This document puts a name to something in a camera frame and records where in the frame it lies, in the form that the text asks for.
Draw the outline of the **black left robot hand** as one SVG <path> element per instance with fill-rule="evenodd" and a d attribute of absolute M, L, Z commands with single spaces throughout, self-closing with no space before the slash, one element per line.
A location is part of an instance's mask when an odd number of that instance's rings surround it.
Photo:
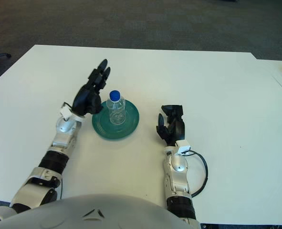
<path fill-rule="evenodd" d="M 100 90 L 106 86 L 106 81 L 110 74 L 111 68 L 107 67 L 108 61 L 104 59 L 88 77 L 88 81 L 77 93 L 72 112 L 79 116 L 86 114 L 98 114 L 103 109 Z"/>

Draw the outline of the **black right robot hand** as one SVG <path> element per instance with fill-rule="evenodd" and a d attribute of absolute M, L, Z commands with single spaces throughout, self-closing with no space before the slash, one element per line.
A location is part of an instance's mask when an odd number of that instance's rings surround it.
<path fill-rule="evenodd" d="M 175 146 L 176 141 L 185 139 L 183 107 L 181 105 L 162 105 L 161 109 L 167 116 L 168 126 L 164 125 L 164 118 L 162 114 L 159 114 L 156 131 L 167 146 Z"/>

